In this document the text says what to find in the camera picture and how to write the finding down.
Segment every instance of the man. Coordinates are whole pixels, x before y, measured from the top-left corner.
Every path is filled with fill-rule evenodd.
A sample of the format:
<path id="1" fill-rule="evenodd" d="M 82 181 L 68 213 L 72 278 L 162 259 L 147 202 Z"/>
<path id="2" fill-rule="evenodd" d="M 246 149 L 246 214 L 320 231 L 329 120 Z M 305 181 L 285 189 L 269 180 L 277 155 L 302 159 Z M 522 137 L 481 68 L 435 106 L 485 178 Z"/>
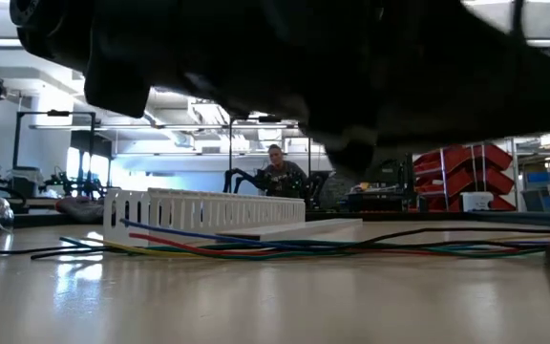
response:
<path id="1" fill-rule="evenodd" d="M 307 174 L 299 165 L 292 161 L 284 160 L 284 152 L 277 144 L 271 144 L 268 147 L 268 158 L 271 164 L 264 170 L 271 177 L 271 181 L 275 183 L 275 187 L 270 189 L 268 196 L 300 198 L 300 187 L 293 187 L 294 178 L 300 178 L 305 184 Z"/>

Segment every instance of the blue wire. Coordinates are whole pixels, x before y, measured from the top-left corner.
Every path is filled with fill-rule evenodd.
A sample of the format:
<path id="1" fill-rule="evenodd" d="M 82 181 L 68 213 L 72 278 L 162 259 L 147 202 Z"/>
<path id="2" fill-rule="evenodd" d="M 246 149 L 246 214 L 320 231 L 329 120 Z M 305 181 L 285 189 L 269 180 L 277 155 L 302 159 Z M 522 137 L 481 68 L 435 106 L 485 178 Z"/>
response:
<path id="1" fill-rule="evenodd" d="M 58 238 L 58 240 L 64 242 L 64 243 L 68 243 L 68 244 L 72 244 L 74 246 L 78 246 L 78 247 L 84 247 L 84 248 L 95 248 L 95 247 L 98 247 L 98 246 L 92 246 L 92 245 L 88 245 L 88 244 L 84 244 L 76 239 L 73 239 L 73 238 L 69 238 L 69 237 L 60 237 Z"/>
<path id="2" fill-rule="evenodd" d="M 176 235 L 183 235 L 187 237 L 193 237 L 193 238 L 202 238 L 202 239 L 209 239 L 209 240 L 221 240 L 221 241 L 227 241 L 230 243 L 239 243 L 239 244 L 250 244 L 255 245 L 258 247 L 271 247 L 271 248 L 279 248 L 279 249 L 301 249 L 301 250 L 307 250 L 306 247 L 300 247 L 300 246 L 292 246 L 292 245 L 285 245 L 285 244 L 276 244 L 276 243 L 266 243 L 256 240 L 249 240 L 249 239 L 242 239 L 242 238 L 233 238 L 233 237 L 227 237 L 222 235 L 210 235 L 210 234 L 200 234 L 200 233 L 192 233 L 192 232 L 186 232 L 182 230 L 176 230 L 176 229 L 165 229 L 158 226 L 149 226 L 139 223 L 134 223 L 126 219 L 120 219 L 120 221 L 125 224 L 126 226 L 133 226 L 137 228 L 143 228 L 148 230 L 153 230 L 155 232 L 161 232 L 161 233 L 167 233 L 167 234 L 176 234 Z"/>

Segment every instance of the table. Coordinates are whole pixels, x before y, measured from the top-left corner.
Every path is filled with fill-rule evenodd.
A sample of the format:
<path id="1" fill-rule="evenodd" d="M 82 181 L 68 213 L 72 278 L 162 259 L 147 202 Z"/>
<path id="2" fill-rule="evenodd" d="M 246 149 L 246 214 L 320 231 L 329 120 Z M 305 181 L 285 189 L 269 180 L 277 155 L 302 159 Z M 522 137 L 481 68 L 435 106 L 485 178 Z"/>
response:
<path id="1" fill-rule="evenodd" d="M 359 240 L 423 226 L 365 223 L 316 239 Z M 0 233 L 0 248 L 98 237 L 98 226 Z M 430 233 L 424 242 L 488 238 Z M 97 255 L 0 257 L 0 343 L 545 343 L 542 256 L 508 260 L 366 255 L 231 262 Z"/>

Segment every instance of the black wire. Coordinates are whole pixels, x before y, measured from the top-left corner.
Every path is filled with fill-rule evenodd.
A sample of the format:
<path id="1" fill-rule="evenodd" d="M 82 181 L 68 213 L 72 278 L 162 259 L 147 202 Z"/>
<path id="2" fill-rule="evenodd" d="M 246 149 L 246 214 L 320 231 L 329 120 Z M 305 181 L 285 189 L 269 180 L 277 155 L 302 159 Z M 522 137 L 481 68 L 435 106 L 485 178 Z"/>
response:
<path id="1" fill-rule="evenodd" d="M 63 250 L 63 249 L 75 249 L 75 248 L 82 248 L 82 247 L 42 247 L 42 248 L 30 248 L 30 249 L 1 249 L 0 254 L 29 254 L 29 253 L 38 253 L 38 252 L 48 252 L 48 251 L 54 251 L 54 250 Z"/>
<path id="2" fill-rule="evenodd" d="M 31 256 L 31 260 L 50 258 L 50 257 L 61 256 L 61 255 L 86 255 L 86 254 L 103 253 L 103 252 L 127 253 L 127 251 L 123 249 L 118 249 L 113 247 L 80 248 L 73 251 L 58 251 L 58 252 L 34 254 L 33 256 Z"/>
<path id="3" fill-rule="evenodd" d="M 351 244 L 347 246 L 341 246 L 337 249 L 348 248 L 365 248 L 367 245 L 375 244 L 384 240 L 399 238 L 403 236 L 421 234 L 421 233 L 441 233 L 441 232 L 490 232 L 490 233 L 531 233 L 531 234 L 550 234 L 550 230 L 547 229 L 521 229 L 521 228 L 421 228 L 415 230 L 407 230 L 392 234 L 386 234 L 378 236 L 376 238 L 368 239 L 360 243 Z"/>
<path id="4" fill-rule="evenodd" d="M 10 194 L 10 196 L 13 196 L 14 198 L 17 198 L 22 201 L 22 204 L 20 206 L 25 206 L 27 204 L 27 198 L 21 194 L 20 192 L 10 189 L 8 187 L 0 186 L 0 191 L 5 191 Z"/>
<path id="5" fill-rule="evenodd" d="M 518 249 L 527 249 L 527 248 L 536 248 L 536 247 L 546 247 L 546 245 L 539 244 L 509 244 L 495 241 L 487 240 L 455 240 L 448 242 L 435 242 L 427 244 L 401 244 L 396 245 L 395 249 L 406 249 L 406 248 L 428 248 L 428 247 L 446 247 L 446 246 L 494 246 L 494 247 L 507 247 L 507 248 L 518 248 Z"/>

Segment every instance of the red wire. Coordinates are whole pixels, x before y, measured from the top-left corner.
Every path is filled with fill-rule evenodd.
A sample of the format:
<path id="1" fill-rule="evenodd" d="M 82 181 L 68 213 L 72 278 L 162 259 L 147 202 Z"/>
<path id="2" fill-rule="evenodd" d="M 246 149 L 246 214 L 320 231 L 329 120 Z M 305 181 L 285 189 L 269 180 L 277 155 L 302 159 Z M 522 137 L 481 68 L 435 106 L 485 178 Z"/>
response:
<path id="1" fill-rule="evenodd" d="M 131 238 L 135 239 L 143 239 L 143 240 L 149 240 L 151 242 L 171 246 L 171 247 L 177 247 L 181 249 L 188 250 L 193 253 L 200 253 L 200 254 L 212 254 L 212 255 L 247 255 L 247 256 L 263 256 L 263 255 L 269 255 L 281 252 L 279 250 L 269 250 L 269 251 L 234 251 L 234 250 L 219 250 L 219 249 L 207 249 L 207 248 L 200 248 L 200 247 L 191 247 L 182 243 L 174 242 L 167 239 L 162 239 L 159 237 L 155 237 L 152 235 L 146 235 L 146 234 L 139 234 L 139 233 L 129 233 L 129 236 Z M 381 252 L 381 253 L 395 253 L 395 254 L 418 254 L 418 255 L 432 255 L 432 256 L 447 256 L 447 253 L 439 253 L 439 252 L 428 252 L 428 251 L 420 251 L 420 250 L 405 250 L 405 249 L 370 249 L 370 248 L 355 248 L 350 250 L 341 251 L 343 252 L 357 252 L 357 253 L 374 253 L 374 252 Z"/>
<path id="2" fill-rule="evenodd" d="M 151 242 L 168 245 L 171 247 L 177 247 L 181 249 L 185 249 L 194 253 L 200 253 L 200 254 L 214 254 L 214 255 L 249 255 L 249 256 L 260 256 L 260 255 L 267 255 L 267 254 L 273 254 L 273 251 L 268 252 L 260 252 L 260 251 L 249 251 L 249 252 L 238 252 L 238 251 L 231 251 L 231 250 L 218 250 L 218 249 L 207 249 L 207 248 L 200 248 L 200 247 L 191 247 L 182 243 L 177 243 L 171 240 L 162 239 L 159 237 L 155 237 L 152 235 L 146 235 L 146 234 L 139 234 L 139 233 L 130 233 L 129 236 L 131 238 L 136 239 L 143 239 L 143 240 L 149 240 Z"/>

